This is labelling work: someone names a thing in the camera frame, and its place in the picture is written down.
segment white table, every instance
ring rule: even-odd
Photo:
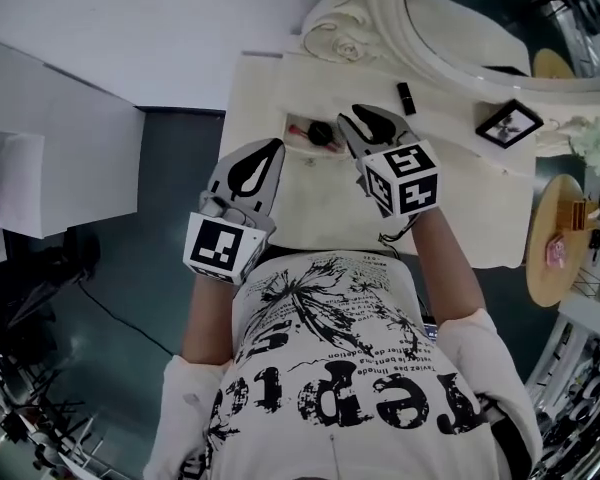
[[[285,55],[243,57],[234,75],[220,155],[254,140],[282,137],[288,113],[334,120],[353,103],[402,113],[398,79],[376,71]],[[442,163],[441,205],[469,262],[477,268],[517,267],[525,248],[535,173],[535,141],[502,150],[475,135],[475,103],[409,81],[416,133]],[[314,160],[288,151],[272,217],[270,242],[294,249],[382,249],[379,232],[403,223],[382,219],[356,185],[351,159]],[[397,242],[415,253],[410,234]]]

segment black round object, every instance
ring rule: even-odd
[[[307,137],[316,146],[326,146],[330,142],[333,142],[333,129],[329,123],[314,121],[309,125]]]

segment white mirror frame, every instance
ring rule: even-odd
[[[434,52],[420,37],[405,0],[322,0],[301,34],[310,54],[391,74],[418,76],[447,91],[488,102],[600,105],[600,78],[557,80],[512,76]]]

